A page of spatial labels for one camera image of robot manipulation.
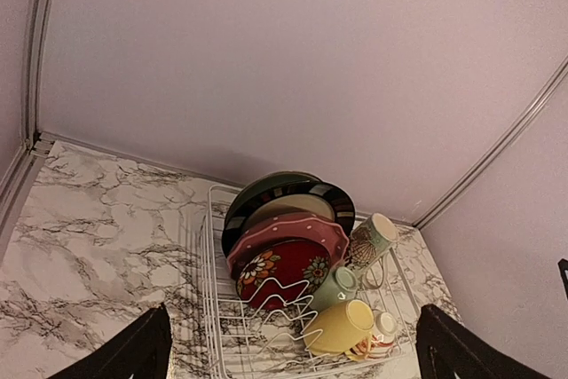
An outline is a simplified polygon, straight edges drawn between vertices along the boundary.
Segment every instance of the wall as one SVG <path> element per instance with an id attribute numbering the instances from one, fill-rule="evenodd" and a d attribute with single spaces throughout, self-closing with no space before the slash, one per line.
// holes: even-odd
<path id="1" fill-rule="evenodd" d="M 30 0 L 0 0 L 0 182 L 21 144 L 21 88 Z"/>
<path id="2" fill-rule="evenodd" d="M 237 182 L 309 170 L 412 221 L 568 47 L 566 0 L 53 0 L 40 127 Z"/>
<path id="3" fill-rule="evenodd" d="M 466 325 L 551 377 L 566 377 L 568 79 L 531 128 L 423 231 Z"/>

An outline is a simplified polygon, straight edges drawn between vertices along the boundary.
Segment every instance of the mug handle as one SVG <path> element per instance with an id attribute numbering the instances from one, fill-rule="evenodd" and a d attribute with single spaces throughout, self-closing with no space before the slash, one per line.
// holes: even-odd
<path id="1" fill-rule="evenodd" d="M 369 334 L 367 335 L 367 337 L 365 338 L 365 342 L 367 343 L 367 348 L 365 349 L 365 352 L 363 352 L 362 354 L 355 354 L 351 351 L 351 348 L 349 350 L 347 350 L 345 352 L 345 355 L 347 356 L 348 359 L 351 359 L 353 361 L 365 361 L 366 359 L 368 359 L 369 355 L 371 355 L 371 350 L 372 348 L 372 341 L 373 341 L 373 332 L 369 332 Z"/>
<path id="2" fill-rule="evenodd" d="M 377 283 L 376 280 L 375 280 L 375 284 L 372 284 L 367 278 L 367 276 L 369 274 L 369 270 L 371 268 L 367 268 L 365 270 L 365 273 L 363 274 L 363 277 L 362 277 L 362 281 L 363 281 L 363 284 L 365 285 L 366 288 L 371 289 L 371 290 L 377 290 L 379 287 L 381 287 L 384 284 L 385 278 L 386 278 L 387 274 L 389 273 L 389 262 L 385 258 L 386 258 L 386 252 L 385 252 L 385 255 L 383 255 L 378 261 L 379 264 L 381 265 L 381 270 L 383 272 L 383 276 L 381 277 L 380 283 Z"/>

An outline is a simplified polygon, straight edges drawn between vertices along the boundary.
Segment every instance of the yellow mug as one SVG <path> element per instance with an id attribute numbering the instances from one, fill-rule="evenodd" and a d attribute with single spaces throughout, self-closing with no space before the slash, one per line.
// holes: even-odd
<path id="1" fill-rule="evenodd" d="M 339 355 L 361 341 L 371 350 L 375 316 L 357 299 L 335 304 L 321 312 L 304 330 L 304 343 L 313 355 Z"/>

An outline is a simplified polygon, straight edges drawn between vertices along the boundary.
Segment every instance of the plate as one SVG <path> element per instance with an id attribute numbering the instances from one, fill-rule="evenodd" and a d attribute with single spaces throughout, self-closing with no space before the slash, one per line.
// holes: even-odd
<path id="1" fill-rule="evenodd" d="M 345 235 L 350 234 L 355 222 L 355 206 L 344 190 L 326 182 L 295 182 L 272 187 L 248 199 L 235 210 L 223 230 L 221 245 L 225 256 L 228 257 L 233 246 L 246 231 L 245 223 L 257 210 L 271 201 L 297 194 L 309 195 L 311 200 L 313 197 L 323 200 L 333 211 L 333 221 L 343 228 Z"/>
<path id="2" fill-rule="evenodd" d="M 270 217 L 247 230 L 227 257 L 231 277 L 239 278 L 244 266 L 260 250 L 285 240 L 297 238 L 321 244 L 329 254 L 329 267 L 341 262 L 349 246 L 343 228 L 310 212 L 288 213 Z"/>
<path id="3" fill-rule="evenodd" d="M 317 195 L 292 194 L 267 202 L 248 217 L 243 230 L 263 222 L 269 217 L 278 217 L 292 212 L 311 212 L 330 221 L 334 221 L 335 212 L 329 203 Z"/>
<path id="4" fill-rule="evenodd" d="M 329 254 L 325 247 L 305 239 L 284 241 L 261 251 L 243 268 L 237 280 L 237 295 L 253 308 L 262 306 L 271 311 L 284 305 L 273 295 L 280 295 L 286 302 L 310 295 L 328 273 Z M 307 281 L 282 288 L 302 280 Z"/>
<path id="5" fill-rule="evenodd" d="M 257 194 L 263 193 L 264 191 L 272 188 L 273 186 L 283 186 L 290 182 L 303 182 L 303 181 L 313 181 L 319 182 L 321 179 L 307 172 L 300 172 L 295 170 L 284 170 L 281 172 L 274 172 L 270 175 L 266 175 L 262 178 L 257 179 L 255 182 L 245 186 L 241 192 L 235 197 L 229 210 L 225 215 L 225 224 L 227 224 L 233 213 L 238 209 L 244 202 L 246 202 L 251 197 Z"/>

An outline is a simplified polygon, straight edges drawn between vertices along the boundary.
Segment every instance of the red plate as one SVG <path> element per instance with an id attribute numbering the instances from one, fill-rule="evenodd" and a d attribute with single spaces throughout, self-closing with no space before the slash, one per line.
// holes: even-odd
<path id="1" fill-rule="evenodd" d="M 292 302 L 300 294 L 310 295 L 324 282 L 329 273 L 329 254 L 321 244 L 309 240 L 284 241 L 255 256 L 242 269 L 237 280 L 237 295 L 253 308 L 261 305 L 266 310 L 282 308 L 280 295 L 286 302 Z M 306 280 L 290 288 L 298 281 Z"/>

